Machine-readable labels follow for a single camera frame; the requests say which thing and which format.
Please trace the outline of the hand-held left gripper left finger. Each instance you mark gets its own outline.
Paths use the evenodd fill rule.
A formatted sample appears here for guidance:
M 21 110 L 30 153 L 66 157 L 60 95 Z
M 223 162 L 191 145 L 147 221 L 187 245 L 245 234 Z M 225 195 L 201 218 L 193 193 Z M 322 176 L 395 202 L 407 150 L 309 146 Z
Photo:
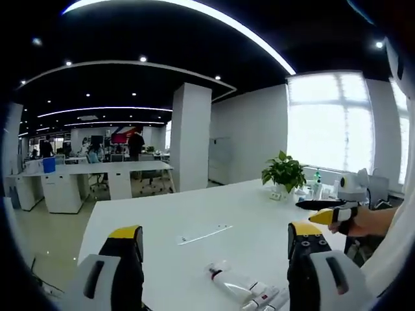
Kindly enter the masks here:
M 79 265 L 63 296 L 64 310 L 142 310 L 143 228 L 113 231 L 98 254 Z

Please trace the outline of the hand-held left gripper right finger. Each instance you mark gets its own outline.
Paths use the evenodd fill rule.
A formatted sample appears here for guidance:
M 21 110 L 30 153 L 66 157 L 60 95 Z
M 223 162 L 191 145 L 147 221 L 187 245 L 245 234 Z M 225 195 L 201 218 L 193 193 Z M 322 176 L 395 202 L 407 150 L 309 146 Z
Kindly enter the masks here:
M 321 230 L 307 222 L 288 225 L 287 280 L 291 310 L 367 310 L 374 296 L 364 273 Z

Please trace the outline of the person's right hand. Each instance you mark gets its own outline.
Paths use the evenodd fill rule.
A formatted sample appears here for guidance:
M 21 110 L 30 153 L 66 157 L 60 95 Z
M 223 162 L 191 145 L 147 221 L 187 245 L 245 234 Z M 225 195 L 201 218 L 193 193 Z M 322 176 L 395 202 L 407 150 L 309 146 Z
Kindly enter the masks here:
M 360 206 L 357 210 L 357 215 L 351 220 L 348 226 L 347 236 L 362 237 L 370 233 L 370 215 L 371 211 L 367 206 Z

